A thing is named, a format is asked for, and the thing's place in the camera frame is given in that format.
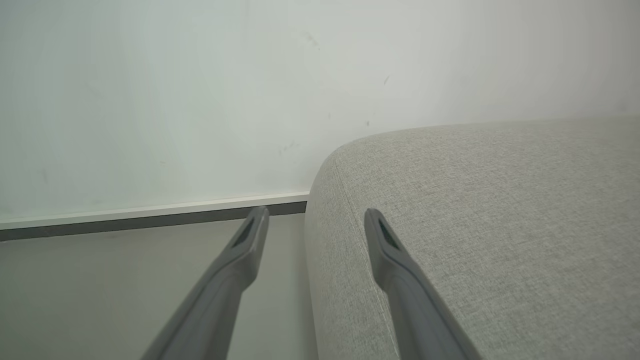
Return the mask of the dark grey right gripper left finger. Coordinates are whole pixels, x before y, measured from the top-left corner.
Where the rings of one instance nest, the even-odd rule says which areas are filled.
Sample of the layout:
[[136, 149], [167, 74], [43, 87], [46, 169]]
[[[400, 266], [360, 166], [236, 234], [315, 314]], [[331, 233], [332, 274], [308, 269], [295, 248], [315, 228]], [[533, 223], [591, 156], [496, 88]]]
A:
[[227, 360], [243, 292], [256, 280], [269, 210], [254, 207], [141, 360]]

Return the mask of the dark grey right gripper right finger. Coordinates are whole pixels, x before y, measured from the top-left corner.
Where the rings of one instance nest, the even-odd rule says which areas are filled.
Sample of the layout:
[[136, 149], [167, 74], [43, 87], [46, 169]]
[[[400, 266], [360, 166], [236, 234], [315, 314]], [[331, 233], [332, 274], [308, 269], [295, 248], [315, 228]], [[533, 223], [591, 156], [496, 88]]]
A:
[[386, 293], [401, 360], [481, 360], [384, 215], [364, 214], [372, 275]]

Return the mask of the light grey fabric sofa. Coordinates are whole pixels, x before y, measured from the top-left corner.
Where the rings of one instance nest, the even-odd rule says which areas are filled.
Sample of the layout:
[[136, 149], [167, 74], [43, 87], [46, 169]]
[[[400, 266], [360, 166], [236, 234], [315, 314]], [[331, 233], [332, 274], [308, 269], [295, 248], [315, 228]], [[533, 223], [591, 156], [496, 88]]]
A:
[[305, 249], [320, 360], [397, 360], [380, 210], [483, 359], [640, 360], [640, 115], [364, 137], [320, 167]]

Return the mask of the white wall baseboard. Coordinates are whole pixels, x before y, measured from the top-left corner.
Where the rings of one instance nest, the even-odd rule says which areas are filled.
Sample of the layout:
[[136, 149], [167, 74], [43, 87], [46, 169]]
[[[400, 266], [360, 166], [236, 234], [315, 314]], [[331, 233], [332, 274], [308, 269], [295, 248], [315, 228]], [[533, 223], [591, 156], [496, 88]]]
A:
[[248, 216], [249, 212], [256, 207], [266, 207], [271, 215], [303, 214], [306, 211], [309, 195], [309, 191], [302, 191], [205, 202], [0, 219], [0, 243], [239, 220]]

